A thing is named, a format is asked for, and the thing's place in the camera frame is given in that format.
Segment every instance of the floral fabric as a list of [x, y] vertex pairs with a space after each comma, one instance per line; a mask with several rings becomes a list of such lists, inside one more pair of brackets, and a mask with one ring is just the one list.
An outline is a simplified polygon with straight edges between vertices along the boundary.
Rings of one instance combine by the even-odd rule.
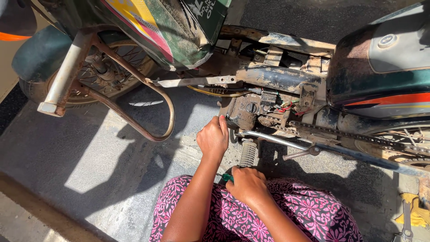
[[[149, 238], [158, 242], [173, 210], [192, 176], [169, 180], [154, 209]], [[362, 236], [348, 207], [329, 191], [311, 187], [294, 178], [267, 180], [273, 198], [291, 220], [314, 242], [362, 242]], [[236, 200], [225, 186], [214, 184], [209, 221], [203, 241], [272, 242], [272, 236], [258, 216]]]

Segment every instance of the wrench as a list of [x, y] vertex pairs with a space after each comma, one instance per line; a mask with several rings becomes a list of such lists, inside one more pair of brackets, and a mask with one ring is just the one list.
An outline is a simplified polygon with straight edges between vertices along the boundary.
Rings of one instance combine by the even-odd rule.
[[402, 229], [403, 240], [405, 242], [412, 242], [414, 233], [412, 233], [411, 228], [411, 203], [406, 203], [406, 200], [403, 200], [403, 216], [405, 222]]

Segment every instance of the motorcycle frame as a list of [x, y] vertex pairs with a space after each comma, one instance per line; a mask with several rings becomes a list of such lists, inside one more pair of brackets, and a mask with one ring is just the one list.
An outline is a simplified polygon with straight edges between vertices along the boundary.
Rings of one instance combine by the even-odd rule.
[[[53, 115], [56, 117], [62, 117], [65, 114], [65, 104], [69, 98], [70, 92], [72, 90], [77, 90], [82, 92], [85, 95], [88, 95], [94, 98], [97, 101], [105, 104], [107, 107], [112, 109], [115, 113], [117, 113], [120, 117], [122, 117], [128, 124], [130, 124], [133, 128], [135, 128], [140, 134], [142, 134], [147, 139], [154, 142], [161, 142], [166, 140], [173, 131], [174, 123], [175, 123], [175, 110], [173, 106], [173, 102], [169, 98], [169, 96], [163, 91], [162, 88], [156, 86], [156, 81], [152, 81], [141, 72], [139, 72], [135, 67], [125, 61], [121, 56], [116, 54], [108, 45], [103, 43], [103, 41], [97, 36], [97, 30], [85, 29], [79, 30], [76, 35], [62, 65], [58, 71], [55, 80], [53, 81], [52, 87], [48, 92], [48, 96], [45, 101], [40, 103], [38, 107], [38, 111]], [[240, 61], [238, 58], [234, 58], [235, 55], [239, 52], [240, 42], [242, 40], [251, 40], [258, 43], [265, 43], [271, 46], [297, 52], [305, 55], [309, 55], [308, 62], [304, 70], [298, 71], [298, 73], [304, 76], [303, 79], [296, 79], [291, 82], [289, 87], [283, 87], [291, 93], [299, 94], [301, 102], [299, 104], [299, 108], [312, 108], [313, 111], [306, 113], [303, 115], [304, 121], [310, 120], [312, 122], [314, 115], [324, 106], [326, 105], [325, 93], [325, 76], [321, 74], [321, 70], [326, 67], [323, 67], [321, 62], [321, 58], [330, 58], [335, 50], [335, 45], [307, 40], [303, 38], [298, 38], [294, 36], [278, 34], [268, 31], [261, 31], [252, 28], [246, 28], [242, 26], [234, 26], [234, 25], [224, 25], [221, 28], [220, 39], [232, 40], [229, 50], [224, 59], [225, 62], [217, 62], [224, 63], [223, 66], [215, 65], [214, 62], [210, 60], [202, 65], [202, 68], [212, 69], [213, 71], [223, 70], [223, 72], [230, 72], [234, 77], [231, 79], [232, 82], [236, 80], [243, 80], [245, 82], [249, 82], [252, 84], [257, 84], [259, 86], [264, 86], [261, 82], [261, 77], [267, 76], [267, 73], [270, 72], [272, 74], [278, 74], [278, 76], [285, 76], [288, 73], [282, 73], [280, 70], [277, 70], [276, 67], [276, 55], [273, 59], [266, 59], [264, 63], [254, 62], [254, 61]], [[110, 100], [108, 97], [103, 95], [102, 93], [79, 83], [76, 79], [78, 71], [82, 68], [83, 61], [88, 54], [88, 51], [91, 46], [97, 47], [100, 51], [106, 53], [113, 60], [115, 60], [118, 64], [122, 65], [126, 70], [128, 70], [132, 75], [138, 78], [142, 83], [149, 86], [160, 95], [162, 95], [169, 106], [170, 109], [170, 118], [169, 118], [169, 127], [164, 135], [157, 137], [150, 132], [148, 132], [145, 128], [143, 128], [136, 120], [134, 120], [130, 115], [128, 115], [124, 110], [122, 110], [115, 102]], [[249, 67], [261, 67], [257, 68], [256, 71], [249, 71], [251, 68]], [[190, 79], [180, 79], [172, 80], [168, 86], [177, 87], [182, 84], [207, 84], [209, 80], [207, 78], [190, 78]], [[222, 84], [224, 78], [219, 79], [219, 83]], [[268, 80], [265, 81], [266, 85], [275, 84], [276, 80]], [[376, 165], [378, 167], [388, 169], [390, 171], [398, 172], [401, 174], [405, 174], [408, 176], [413, 176], [419, 179], [419, 199], [421, 202], [421, 206], [430, 210], [430, 172], [424, 171], [412, 166], [407, 166], [403, 164], [399, 164], [394, 161], [389, 161], [383, 158], [376, 158], [371, 155], [353, 151], [351, 149], [347, 149], [340, 146], [328, 146], [326, 144], [316, 144], [317, 147], [322, 150], [326, 150], [328, 152], [336, 153], [345, 157], [353, 158], [362, 162], [366, 162], [372, 165]]]

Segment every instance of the motorcycle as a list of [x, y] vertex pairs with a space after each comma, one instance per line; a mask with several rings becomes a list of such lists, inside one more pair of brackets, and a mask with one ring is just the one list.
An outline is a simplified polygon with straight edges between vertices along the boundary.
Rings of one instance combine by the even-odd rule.
[[[301, 152], [321, 150], [419, 179], [430, 210], [430, 2], [376, 20], [337, 45], [223, 25], [230, 0], [6, 0], [0, 39], [28, 40], [12, 67], [38, 111], [101, 102], [144, 137], [164, 141], [175, 110], [164, 88], [221, 97], [220, 115], [241, 142], [241, 166], [260, 140]], [[52, 26], [36, 34], [31, 10]], [[229, 40], [228, 48], [216, 46]], [[174, 80], [148, 78], [156, 68]], [[146, 131], [113, 101], [143, 83], [164, 97], [164, 135]], [[312, 143], [305, 147], [299, 137]]]

